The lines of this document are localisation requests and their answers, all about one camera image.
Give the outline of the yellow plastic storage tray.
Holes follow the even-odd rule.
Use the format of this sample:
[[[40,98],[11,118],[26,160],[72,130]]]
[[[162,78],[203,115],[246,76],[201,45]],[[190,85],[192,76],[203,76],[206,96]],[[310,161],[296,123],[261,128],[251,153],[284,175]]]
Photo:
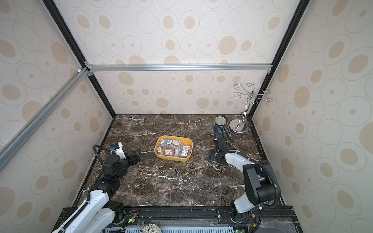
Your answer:
[[[161,158],[186,162],[191,158],[193,142],[189,138],[177,136],[161,136],[155,145],[154,152]]]

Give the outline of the blue tin can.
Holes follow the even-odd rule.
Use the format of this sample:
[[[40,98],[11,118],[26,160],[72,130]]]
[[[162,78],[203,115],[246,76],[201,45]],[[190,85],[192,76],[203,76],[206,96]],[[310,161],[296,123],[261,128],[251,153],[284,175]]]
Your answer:
[[[225,131],[227,120],[224,116],[217,116],[214,120],[214,134],[222,135]]]

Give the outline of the horizontal aluminium rail back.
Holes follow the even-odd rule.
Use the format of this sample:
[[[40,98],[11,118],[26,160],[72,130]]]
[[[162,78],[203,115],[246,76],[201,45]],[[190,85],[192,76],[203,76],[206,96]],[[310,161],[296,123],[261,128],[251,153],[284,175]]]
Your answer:
[[[92,72],[271,70],[272,64],[89,65]]]

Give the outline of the chrome hook stand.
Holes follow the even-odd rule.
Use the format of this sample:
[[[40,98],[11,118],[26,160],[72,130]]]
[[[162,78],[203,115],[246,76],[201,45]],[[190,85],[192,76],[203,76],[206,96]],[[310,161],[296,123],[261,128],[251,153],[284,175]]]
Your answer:
[[[237,135],[241,135],[246,133],[248,130],[248,126],[246,123],[246,115],[248,114],[252,105],[259,105],[259,100],[265,102],[272,102],[273,99],[270,97],[266,97],[270,94],[269,90],[261,90],[259,92],[255,92],[256,85],[254,83],[246,83],[246,84],[234,84],[234,97],[236,99],[240,99],[243,96],[246,96],[245,101],[245,109],[240,113],[239,118],[233,119],[229,122],[229,127],[233,131],[233,133]]]

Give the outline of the aluminium rail left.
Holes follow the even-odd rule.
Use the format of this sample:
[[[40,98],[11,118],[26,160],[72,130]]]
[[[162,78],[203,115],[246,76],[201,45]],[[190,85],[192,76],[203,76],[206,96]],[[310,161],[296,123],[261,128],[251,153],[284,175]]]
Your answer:
[[[39,129],[46,119],[55,111],[61,102],[75,88],[80,80],[87,76],[88,68],[80,68],[52,98],[25,124],[1,150],[1,170],[3,170],[31,136]]]

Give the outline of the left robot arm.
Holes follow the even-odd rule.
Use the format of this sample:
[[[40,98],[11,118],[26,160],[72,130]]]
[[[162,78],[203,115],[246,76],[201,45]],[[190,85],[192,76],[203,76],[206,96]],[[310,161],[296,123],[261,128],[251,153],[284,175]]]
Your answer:
[[[108,233],[111,224],[120,225],[126,220],[123,203],[113,201],[123,176],[131,166],[141,161],[141,149],[130,154],[123,151],[122,143],[106,149],[92,147],[99,160],[102,172],[90,188],[86,199],[54,230],[55,233]]]

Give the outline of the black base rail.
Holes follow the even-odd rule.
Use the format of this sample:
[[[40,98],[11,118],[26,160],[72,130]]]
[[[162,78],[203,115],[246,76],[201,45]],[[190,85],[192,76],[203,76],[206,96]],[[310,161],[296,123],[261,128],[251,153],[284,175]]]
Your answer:
[[[149,224],[163,233],[301,233],[303,230],[290,206],[255,209],[244,214],[232,206],[123,206],[110,201],[105,205],[114,213],[106,233],[138,233]]]

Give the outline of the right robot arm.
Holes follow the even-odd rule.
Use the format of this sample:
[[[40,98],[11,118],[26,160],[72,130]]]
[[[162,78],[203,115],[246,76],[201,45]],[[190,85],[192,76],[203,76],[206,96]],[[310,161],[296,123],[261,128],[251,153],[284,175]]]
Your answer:
[[[209,159],[220,165],[233,166],[243,174],[245,193],[231,204],[230,214],[234,222],[242,222],[249,212],[256,209],[278,206],[281,189],[269,161],[249,158],[231,147],[219,125],[214,127],[214,148]]]

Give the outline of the black tool on table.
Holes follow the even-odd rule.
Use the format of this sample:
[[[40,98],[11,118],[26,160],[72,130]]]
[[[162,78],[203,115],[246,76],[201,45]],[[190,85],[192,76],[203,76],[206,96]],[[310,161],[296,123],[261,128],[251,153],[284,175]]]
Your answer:
[[[226,131],[229,139],[232,139],[232,134],[231,134],[230,127],[229,127],[229,124],[228,124],[228,119],[225,115],[223,115],[223,117],[225,118],[225,131]]]

